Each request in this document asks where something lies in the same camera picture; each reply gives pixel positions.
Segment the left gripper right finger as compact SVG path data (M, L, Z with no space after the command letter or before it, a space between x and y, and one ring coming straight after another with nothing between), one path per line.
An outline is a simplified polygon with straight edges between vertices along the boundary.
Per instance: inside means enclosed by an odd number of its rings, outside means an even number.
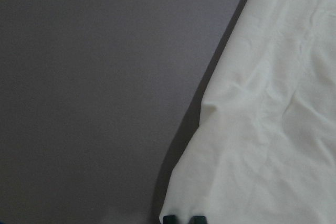
M190 219L190 224L206 224L205 216L193 216Z

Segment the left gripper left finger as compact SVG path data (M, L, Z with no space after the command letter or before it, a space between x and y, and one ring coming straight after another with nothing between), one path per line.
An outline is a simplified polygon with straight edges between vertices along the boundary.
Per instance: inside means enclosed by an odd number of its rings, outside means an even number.
M177 224L177 216L176 215L166 215L163 217L163 224Z

